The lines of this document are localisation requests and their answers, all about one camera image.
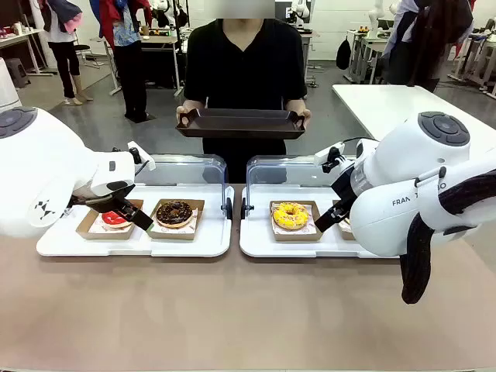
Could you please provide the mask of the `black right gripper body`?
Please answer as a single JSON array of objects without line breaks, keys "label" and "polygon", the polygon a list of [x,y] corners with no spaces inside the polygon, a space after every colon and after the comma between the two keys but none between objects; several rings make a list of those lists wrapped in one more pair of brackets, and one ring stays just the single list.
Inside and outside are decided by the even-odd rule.
[{"label": "black right gripper body", "polygon": [[353,203],[357,199],[357,195],[351,186],[351,176],[354,166],[350,165],[345,170],[341,171],[337,179],[331,185],[331,188],[339,196],[343,203]]}]

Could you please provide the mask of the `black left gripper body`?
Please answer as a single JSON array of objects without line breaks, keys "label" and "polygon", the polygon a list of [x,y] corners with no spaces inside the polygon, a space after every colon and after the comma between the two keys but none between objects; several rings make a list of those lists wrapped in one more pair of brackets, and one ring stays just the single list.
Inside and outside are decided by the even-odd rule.
[{"label": "black left gripper body", "polygon": [[72,192],[69,208],[75,205],[85,205],[96,212],[128,212],[133,209],[131,202],[126,199],[134,189],[133,184],[123,183],[124,188],[116,191],[107,191],[105,195],[98,196],[90,189],[90,183]]}]

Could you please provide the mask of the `person's right hand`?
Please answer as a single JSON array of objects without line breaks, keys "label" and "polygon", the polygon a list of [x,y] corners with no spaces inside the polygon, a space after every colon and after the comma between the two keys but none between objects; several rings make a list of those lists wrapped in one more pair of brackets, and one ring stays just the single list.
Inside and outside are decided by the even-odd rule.
[{"label": "person's right hand", "polygon": [[201,102],[185,100],[182,105],[177,107],[177,123],[181,126],[186,126],[189,123],[188,113],[202,107],[203,104]]}]

